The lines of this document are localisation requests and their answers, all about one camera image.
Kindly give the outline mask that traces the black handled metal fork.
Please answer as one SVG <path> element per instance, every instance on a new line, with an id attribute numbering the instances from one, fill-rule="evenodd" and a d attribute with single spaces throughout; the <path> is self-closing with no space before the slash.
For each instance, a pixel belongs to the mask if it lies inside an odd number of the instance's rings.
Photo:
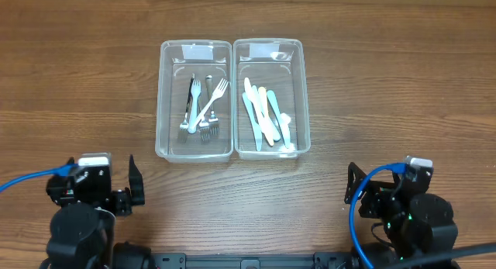
<path id="1" fill-rule="evenodd" d="M 188 127 L 189 127 L 188 116 L 189 116 L 189 109 L 190 109 L 191 97 L 192 97 L 191 88 L 192 88 L 194 80 L 195 80 L 195 74 L 192 74 L 189 88 L 188 88 L 188 98 L 187 98 L 187 105 L 186 105 L 185 112 L 184 112 L 184 120 L 180 124 L 179 132 L 178 132 L 178 136 L 177 136 L 178 141 L 181 143 L 185 143 L 187 141 L 187 138 L 188 138 Z"/>

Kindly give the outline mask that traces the metal utensil handle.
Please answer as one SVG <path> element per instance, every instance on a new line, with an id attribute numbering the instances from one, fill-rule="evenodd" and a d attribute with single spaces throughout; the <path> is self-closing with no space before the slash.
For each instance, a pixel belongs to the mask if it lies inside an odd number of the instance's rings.
<path id="1" fill-rule="evenodd" d="M 203 117 L 198 124 L 198 130 L 200 133 L 201 141 L 203 143 L 207 143 L 210 140 L 210 126 L 205 117 Z"/>

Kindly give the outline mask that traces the white plastic utensil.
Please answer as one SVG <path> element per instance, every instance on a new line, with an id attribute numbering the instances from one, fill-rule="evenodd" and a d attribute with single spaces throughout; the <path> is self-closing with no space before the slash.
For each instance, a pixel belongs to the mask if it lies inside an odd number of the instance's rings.
<path id="1" fill-rule="evenodd" d="M 265 123 L 265 118 L 262 114 L 262 111 L 260 109 L 260 104 L 257 101 L 256 94 L 253 92 L 252 85 L 250 83 L 249 78 L 244 78 L 244 88 L 245 88 L 245 93 L 248 97 L 248 99 L 252 102 L 255 114 L 257 116 L 257 121 L 259 123 L 259 126 L 261 128 L 261 131 L 263 133 L 267 133 L 267 125 Z"/>

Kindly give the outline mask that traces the light blue plastic knife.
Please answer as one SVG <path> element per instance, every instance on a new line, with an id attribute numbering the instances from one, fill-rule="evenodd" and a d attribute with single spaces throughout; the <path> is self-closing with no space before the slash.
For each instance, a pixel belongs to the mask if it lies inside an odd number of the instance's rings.
<path id="1" fill-rule="evenodd" d="M 246 92 L 242 93 L 243 103 L 245 105 L 246 111 L 250 118 L 250 123 L 253 130 L 253 136 L 255 139 L 256 151 L 261 151 L 262 147 L 262 132 L 258 122 L 255 119 L 255 114 L 253 110 L 253 103 L 249 100 Z"/>

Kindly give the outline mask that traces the white plastic fork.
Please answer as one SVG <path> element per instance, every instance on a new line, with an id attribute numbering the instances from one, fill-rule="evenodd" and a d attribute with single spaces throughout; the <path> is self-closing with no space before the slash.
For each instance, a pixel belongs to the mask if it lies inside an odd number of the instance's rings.
<path id="1" fill-rule="evenodd" d="M 198 98 L 201 94 L 202 87 L 201 82 L 198 79 L 194 79 L 191 86 L 191 112 L 188 123 L 188 132 L 193 134 L 196 132 L 195 120 L 198 115 Z"/>
<path id="2" fill-rule="evenodd" d="M 208 92 L 207 92 L 207 99 L 208 101 L 205 103 L 201 111 L 198 111 L 197 118 L 195 120 L 195 125 L 196 125 L 196 131 L 198 128 L 198 124 L 200 123 L 201 119 L 205 117 L 205 119 L 208 121 L 208 118 L 210 116 L 210 106 L 211 104 L 215 104 L 215 101 L 220 99 L 224 93 L 226 92 L 227 87 L 230 85 L 230 82 L 226 80 L 225 78 L 222 78 L 220 82 L 215 86 L 213 93 L 212 93 L 212 98 L 208 99 Z"/>

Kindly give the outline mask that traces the pale blue plastic knife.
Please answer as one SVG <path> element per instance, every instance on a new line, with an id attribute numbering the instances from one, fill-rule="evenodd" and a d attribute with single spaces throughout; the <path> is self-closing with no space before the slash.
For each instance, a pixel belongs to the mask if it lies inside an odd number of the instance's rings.
<path id="1" fill-rule="evenodd" d="M 277 122 L 279 124 L 279 128 L 281 130 L 282 137 L 284 140 L 284 145 L 287 149 L 289 149 L 290 144 L 291 144 L 291 134 L 290 134 L 290 130 L 289 130 L 289 122 L 291 121 L 291 118 L 288 115 L 286 115 L 285 113 L 281 113 L 281 111 L 279 109 L 278 102 L 277 102 L 277 97 L 276 97 L 274 91 L 269 90 L 267 92 L 267 98 L 268 98 L 268 101 L 270 103 L 270 106 L 273 109 L 274 114 L 276 115 L 276 119 L 277 119 Z"/>

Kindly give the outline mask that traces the yellow plastic knife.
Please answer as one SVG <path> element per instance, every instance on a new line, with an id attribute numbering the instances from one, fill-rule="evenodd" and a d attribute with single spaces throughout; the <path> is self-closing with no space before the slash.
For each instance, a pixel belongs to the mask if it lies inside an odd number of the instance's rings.
<path id="1" fill-rule="evenodd" d="M 272 147 L 274 145 L 274 137 L 273 137 L 273 130 L 270 125 L 270 117 L 268 112 L 267 89 L 265 87 L 259 87 L 258 92 L 260 96 L 260 104 L 262 107 L 262 114 L 263 114 L 264 135 L 266 137 L 268 144 Z"/>

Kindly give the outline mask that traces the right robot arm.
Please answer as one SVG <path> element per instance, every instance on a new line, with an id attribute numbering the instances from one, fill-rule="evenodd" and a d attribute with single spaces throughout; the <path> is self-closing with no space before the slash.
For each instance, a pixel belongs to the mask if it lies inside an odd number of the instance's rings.
<path id="1" fill-rule="evenodd" d="M 354 214 L 359 202 L 360 217 L 378 219 L 371 229 L 381 227 L 387 239 L 378 238 L 376 243 L 357 249 L 357 232 L 354 220 L 350 219 L 354 247 L 343 265 L 345 268 L 367 268 L 369 264 L 379 268 L 395 261 L 453 249 L 458 235 L 453 208 L 443 198 L 428 193 L 432 161 L 408 156 L 386 169 L 391 172 L 392 182 L 369 180 L 361 187 L 367 175 L 355 163 L 348 166 L 344 202 L 350 205 L 349 214 Z"/>

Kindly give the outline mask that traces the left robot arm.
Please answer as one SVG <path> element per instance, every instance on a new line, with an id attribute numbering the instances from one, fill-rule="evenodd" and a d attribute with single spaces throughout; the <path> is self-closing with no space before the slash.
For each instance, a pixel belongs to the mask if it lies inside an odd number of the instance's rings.
<path id="1" fill-rule="evenodd" d="M 86 153 L 70 158 L 53 172 L 46 193 L 60 207 L 50 221 L 47 259 L 41 268 L 116 268 L 114 227 L 118 216 L 129 216 L 145 204 L 143 176 L 129 157 L 129 187 L 112 190 L 110 153 Z"/>

